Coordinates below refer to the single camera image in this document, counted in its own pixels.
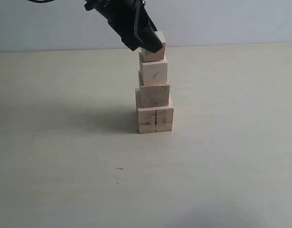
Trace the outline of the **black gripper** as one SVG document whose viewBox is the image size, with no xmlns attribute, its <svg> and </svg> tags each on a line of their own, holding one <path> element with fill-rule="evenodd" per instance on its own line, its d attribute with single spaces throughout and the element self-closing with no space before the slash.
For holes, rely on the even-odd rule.
<svg viewBox="0 0 292 228">
<path fill-rule="evenodd" d="M 143 48 L 156 53 L 162 42 L 155 34 L 156 26 L 145 10 L 143 0 L 87 0 L 85 10 L 96 10 L 132 51 Z"/>
</svg>

